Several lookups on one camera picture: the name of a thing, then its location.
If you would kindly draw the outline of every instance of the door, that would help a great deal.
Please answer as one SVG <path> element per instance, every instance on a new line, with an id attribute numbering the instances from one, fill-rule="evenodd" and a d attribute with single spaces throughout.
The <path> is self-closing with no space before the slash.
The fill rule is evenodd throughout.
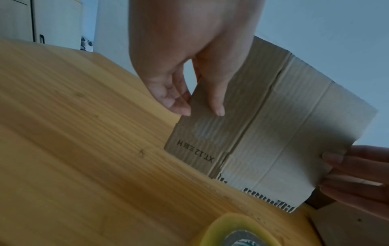
<path id="1" fill-rule="evenodd" d="M 36 42 L 72 49 L 81 46 L 82 4 L 76 0 L 34 0 Z"/>
<path id="2" fill-rule="evenodd" d="M 33 41 L 29 0 L 0 0 L 0 37 Z"/>

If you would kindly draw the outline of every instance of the cabinet handle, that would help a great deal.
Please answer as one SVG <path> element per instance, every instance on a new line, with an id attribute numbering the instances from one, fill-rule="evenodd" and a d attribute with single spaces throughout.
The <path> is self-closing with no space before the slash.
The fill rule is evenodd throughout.
<path id="1" fill-rule="evenodd" d="M 45 36 L 43 36 L 42 34 L 39 35 L 39 40 L 40 40 L 40 42 L 41 42 L 42 44 L 44 44 L 44 43 L 45 43 Z"/>

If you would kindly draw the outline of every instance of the person's right hand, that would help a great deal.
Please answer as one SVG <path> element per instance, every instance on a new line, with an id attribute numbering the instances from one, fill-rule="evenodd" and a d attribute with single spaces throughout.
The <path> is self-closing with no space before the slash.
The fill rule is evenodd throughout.
<path id="1" fill-rule="evenodd" d="M 170 111 L 190 115 L 183 71 L 192 59 L 210 108 L 223 116 L 227 84 L 246 59 L 264 2 L 130 0 L 131 62 L 151 95 Z"/>
<path id="2" fill-rule="evenodd" d="M 383 185 L 325 179 L 319 186 L 327 196 L 389 220 L 389 148 L 352 146 L 346 155 L 324 153 L 323 159 L 347 175 Z"/>

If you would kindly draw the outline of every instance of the wooden table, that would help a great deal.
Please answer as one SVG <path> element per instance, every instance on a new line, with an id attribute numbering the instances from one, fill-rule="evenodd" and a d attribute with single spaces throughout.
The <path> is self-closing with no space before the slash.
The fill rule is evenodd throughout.
<path id="1" fill-rule="evenodd" d="M 101 55 L 0 41 L 0 245 L 185 245 L 226 212 L 321 245 L 312 208 L 288 214 L 165 153 L 178 118 Z"/>

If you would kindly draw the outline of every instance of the tape roll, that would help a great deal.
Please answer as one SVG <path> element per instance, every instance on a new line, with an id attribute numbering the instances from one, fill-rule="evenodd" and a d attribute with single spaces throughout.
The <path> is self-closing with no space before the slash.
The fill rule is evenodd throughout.
<path id="1" fill-rule="evenodd" d="M 228 213 L 203 230 L 189 246 L 281 246 L 252 218 Z"/>

